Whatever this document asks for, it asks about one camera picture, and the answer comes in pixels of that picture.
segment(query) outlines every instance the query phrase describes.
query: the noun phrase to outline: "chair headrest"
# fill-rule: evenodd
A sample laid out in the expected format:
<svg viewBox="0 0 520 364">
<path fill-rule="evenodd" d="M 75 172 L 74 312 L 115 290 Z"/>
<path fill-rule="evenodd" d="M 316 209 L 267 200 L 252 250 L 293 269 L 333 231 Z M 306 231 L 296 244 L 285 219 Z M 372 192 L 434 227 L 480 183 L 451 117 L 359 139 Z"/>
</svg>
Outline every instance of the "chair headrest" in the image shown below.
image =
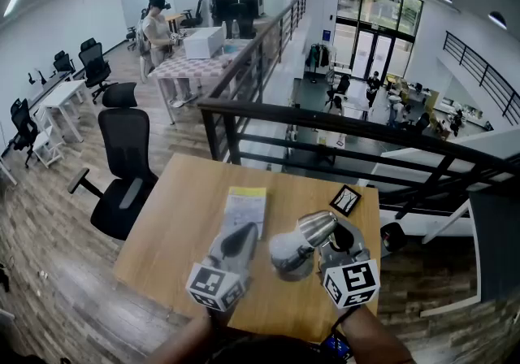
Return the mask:
<svg viewBox="0 0 520 364">
<path fill-rule="evenodd" d="M 84 50 L 87 50 L 87 49 L 90 49 L 92 48 L 94 45 L 96 45 L 96 40 L 91 37 L 90 39 L 88 39 L 87 41 L 84 41 L 82 44 L 81 44 L 81 52 L 83 52 Z"/>
</svg>

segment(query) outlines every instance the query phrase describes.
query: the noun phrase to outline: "person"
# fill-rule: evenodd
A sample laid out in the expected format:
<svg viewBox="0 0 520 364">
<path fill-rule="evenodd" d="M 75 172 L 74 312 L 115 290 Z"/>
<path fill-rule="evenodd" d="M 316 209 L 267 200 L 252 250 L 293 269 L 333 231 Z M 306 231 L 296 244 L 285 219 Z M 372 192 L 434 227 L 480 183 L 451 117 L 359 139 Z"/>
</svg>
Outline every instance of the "person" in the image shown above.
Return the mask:
<svg viewBox="0 0 520 364">
<path fill-rule="evenodd" d="M 193 319 L 156 349 L 147 364 L 196 364 L 208 360 L 212 364 L 338 362 L 333 351 L 326 354 L 315 345 L 286 336 L 250 334 L 229 340 L 227 319 L 219 315 L 212 311 L 211 316 Z M 364 305 L 349 310 L 343 317 L 341 329 L 357 364 L 414 364 L 410 351 Z"/>
<path fill-rule="evenodd" d="M 166 0 L 149 0 L 146 17 L 142 22 L 142 30 L 151 44 L 150 57 L 152 64 L 156 68 L 173 54 L 170 28 L 161 14 L 165 6 Z M 197 97 L 197 94 L 192 93 L 189 88 L 188 78 L 177 78 L 180 88 L 179 100 L 177 100 L 174 80 L 161 79 L 158 82 L 162 91 L 166 94 L 167 100 L 175 108 L 182 107 L 186 102 L 190 102 Z"/>
<path fill-rule="evenodd" d="M 220 14 L 217 10 L 217 0 L 211 0 L 211 18 L 213 19 L 213 26 L 220 27 L 222 26 L 222 22 L 226 19 L 226 16 Z M 231 31 L 231 22 L 226 22 L 227 26 L 227 35 L 229 35 Z"/>
<path fill-rule="evenodd" d="M 374 104 L 375 96 L 381 86 L 381 81 L 379 80 L 379 73 L 377 71 L 374 72 L 374 75 L 371 76 L 367 81 L 368 86 L 366 87 L 366 99 L 368 100 L 368 108 L 372 108 Z"/>
</svg>

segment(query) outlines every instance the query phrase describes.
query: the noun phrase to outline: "computer monitor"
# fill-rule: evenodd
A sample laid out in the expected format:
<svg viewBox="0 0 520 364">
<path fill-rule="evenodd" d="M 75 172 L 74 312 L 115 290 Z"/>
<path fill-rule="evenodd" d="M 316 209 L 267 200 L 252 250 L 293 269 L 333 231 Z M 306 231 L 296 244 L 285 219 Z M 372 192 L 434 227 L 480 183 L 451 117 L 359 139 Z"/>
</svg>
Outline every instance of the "computer monitor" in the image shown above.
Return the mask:
<svg viewBox="0 0 520 364">
<path fill-rule="evenodd" d="M 238 0 L 215 0 L 217 18 L 222 21 L 232 20 L 229 7 L 237 3 Z"/>
<path fill-rule="evenodd" d="M 253 19 L 263 15 L 263 0 L 240 0 L 240 3 L 244 3 L 247 6 L 249 15 Z"/>
</svg>

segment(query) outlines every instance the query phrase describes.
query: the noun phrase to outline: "white desk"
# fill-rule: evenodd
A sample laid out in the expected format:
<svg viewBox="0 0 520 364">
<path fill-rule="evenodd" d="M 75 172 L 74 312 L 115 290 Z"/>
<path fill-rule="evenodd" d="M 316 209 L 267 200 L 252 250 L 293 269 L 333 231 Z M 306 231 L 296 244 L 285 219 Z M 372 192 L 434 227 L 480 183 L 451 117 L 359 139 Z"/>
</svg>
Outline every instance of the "white desk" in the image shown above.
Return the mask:
<svg viewBox="0 0 520 364">
<path fill-rule="evenodd" d="M 72 82 L 63 82 L 60 84 L 52 93 L 50 93 L 47 97 L 45 97 L 40 106 L 44 106 L 45 108 L 58 108 L 65 120 L 67 121 L 67 124 L 71 128 L 72 132 L 74 133 L 74 136 L 76 136 L 76 139 L 79 142 L 83 141 L 83 137 L 80 135 L 80 132 L 77 131 L 76 126 L 72 122 L 71 116 L 65 111 L 65 104 L 69 104 L 73 115 L 79 119 L 80 114 L 78 113 L 77 109 L 74 107 L 74 104 L 71 102 L 71 98 L 74 94 L 78 96 L 80 99 L 80 102 L 83 102 L 81 99 L 81 96 L 78 94 L 79 92 L 83 92 L 85 100 L 87 100 L 87 103 L 89 104 L 93 114 L 97 117 L 98 111 L 96 110 L 96 106 L 94 105 L 92 101 L 92 97 L 90 96 L 89 91 L 87 90 L 87 87 L 85 85 L 85 80 L 78 80 L 78 81 L 72 81 Z M 56 124 L 55 120 L 52 117 L 52 114 L 49 112 L 49 121 L 51 122 L 53 128 L 55 128 L 56 132 L 62 136 L 61 130 L 59 129 L 58 125 Z"/>
</svg>

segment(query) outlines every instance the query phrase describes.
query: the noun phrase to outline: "black railing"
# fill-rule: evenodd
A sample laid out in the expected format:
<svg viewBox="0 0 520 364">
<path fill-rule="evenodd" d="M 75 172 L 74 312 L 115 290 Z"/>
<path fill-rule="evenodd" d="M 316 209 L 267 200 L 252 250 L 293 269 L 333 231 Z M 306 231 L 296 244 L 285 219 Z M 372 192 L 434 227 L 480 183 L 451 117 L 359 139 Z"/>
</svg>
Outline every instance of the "black railing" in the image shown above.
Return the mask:
<svg viewBox="0 0 520 364">
<path fill-rule="evenodd" d="M 467 189 L 473 184 L 497 185 L 495 176 L 503 173 L 519 176 L 518 160 L 503 160 L 478 150 L 441 141 L 434 137 L 421 136 L 412 132 L 403 132 L 377 123 L 358 119 L 350 119 L 339 115 L 331 115 L 312 110 L 302 110 L 292 107 L 272 106 L 258 102 L 235 102 L 222 98 L 205 98 L 199 107 L 206 117 L 221 117 L 224 125 L 224 136 L 227 140 L 227 160 L 240 165 L 242 159 L 252 159 L 265 163 L 277 164 L 283 167 L 295 167 L 307 171 L 318 171 L 327 174 L 367 179 L 383 184 L 397 185 L 398 189 L 391 192 L 379 192 L 379 201 L 385 209 L 398 211 L 397 219 L 407 213 L 434 215 L 450 215 L 463 201 L 467 199 Z M 261 120 L 283 125 L 296 125 L 301 128 L 311 128 L 345 135 L 363 137 L 394 145 L 413 147 L 441 157 L 437 166 L 406 162 L 384 158 L 373 154 L 336 149 L 324 145 L 301 143 L 298 141 L 277 139 L 270 136 L 247 134 L 237 127 L 237 120 Z M 294 158 L 277 158 L 265 154 L 252 154 L 241 150 L 242 141 L 263 143 L 312 152 L 321 156 L 337 156 L 379 163 L 391 167 L 405 168 L 408 171 L 421 171 L 429 174 L 424 182 L 403 179 L 390 175 L 376 175 L 359 170 L 345 170 L 333 166 L 324 166 L 319 162 L 301 162 Z M 224 160 L 225 155 L 215 160 Z M 450 170 L 456 160 L 473 163 L 469 171 Z"/>
<path fill-rule="evenodd" d="M 265 23 L 257 36 L 240 52 L 221 75 L 208 97 L 238 102 L 262 102 L 263 90 L 276 64 L 282 61 L 287 44 L 293 39 L 306 12 L 306 0 L 292 0 L 275 18 Z M 213 159 L 222 160 L 228 151 L 222 116 L 202 111 Z M 239 128 L 246 119 L 236 121 Z"/>
<path fill-rule="evenodd" d="M 446 32 L 443 50 L 479 82 L 511 125 L 520 124 L 520 96 L 495 68 L 450 32 Z"/>
</svg>

